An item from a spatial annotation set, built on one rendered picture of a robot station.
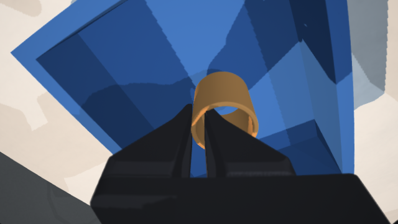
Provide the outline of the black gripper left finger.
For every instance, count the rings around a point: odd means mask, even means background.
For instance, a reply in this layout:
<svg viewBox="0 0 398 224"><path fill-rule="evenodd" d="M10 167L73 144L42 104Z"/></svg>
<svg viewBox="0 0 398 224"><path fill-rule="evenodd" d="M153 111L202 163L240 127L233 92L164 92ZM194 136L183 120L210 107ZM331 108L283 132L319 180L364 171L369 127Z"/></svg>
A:
<svg viewBox="0 0 398 224"><path fill-rule="evenodd" d="M192 104L173 119L110 156L101 174L190 177ZM100 179L99 178L99 179Z"/></svg>

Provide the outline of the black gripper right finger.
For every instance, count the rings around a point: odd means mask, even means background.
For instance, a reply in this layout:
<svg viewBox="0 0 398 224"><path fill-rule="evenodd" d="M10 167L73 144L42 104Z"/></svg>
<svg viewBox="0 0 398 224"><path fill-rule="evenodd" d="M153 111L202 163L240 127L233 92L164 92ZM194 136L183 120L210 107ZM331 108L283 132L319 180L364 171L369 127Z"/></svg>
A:
<svg viewBox="0 0 398 224"><path fill-rule="evenodd" d="M205 113L206 177L296 175L290 159L225 120L215 109Z"/></svg>

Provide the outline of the blue open crate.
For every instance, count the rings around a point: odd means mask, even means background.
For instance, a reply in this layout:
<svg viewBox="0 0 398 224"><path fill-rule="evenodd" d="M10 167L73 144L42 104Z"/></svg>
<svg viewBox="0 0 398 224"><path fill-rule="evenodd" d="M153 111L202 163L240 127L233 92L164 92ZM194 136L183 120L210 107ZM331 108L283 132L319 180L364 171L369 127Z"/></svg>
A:
<svg viewBox="0 0 398 224"><path fill-rule="evenodd" d="M112 154L231 72L296 175L354 174L347 0L76 0L10 53Z"/></svg>

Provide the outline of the bronze bushing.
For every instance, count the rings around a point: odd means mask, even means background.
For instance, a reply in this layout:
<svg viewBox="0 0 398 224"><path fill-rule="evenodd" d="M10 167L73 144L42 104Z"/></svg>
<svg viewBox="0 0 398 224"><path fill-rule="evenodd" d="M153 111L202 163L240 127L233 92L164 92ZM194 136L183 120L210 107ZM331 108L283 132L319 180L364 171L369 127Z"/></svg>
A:
<svg viewBox="0 0 398 224"><path fill-rule="evenodd" d="M195 142L205 148L205 113L213 108L232 106L232 113L221 116L256 137L259 124L248 88L239 76L215 72L204 77L195 89L191 133Z"/></svg>

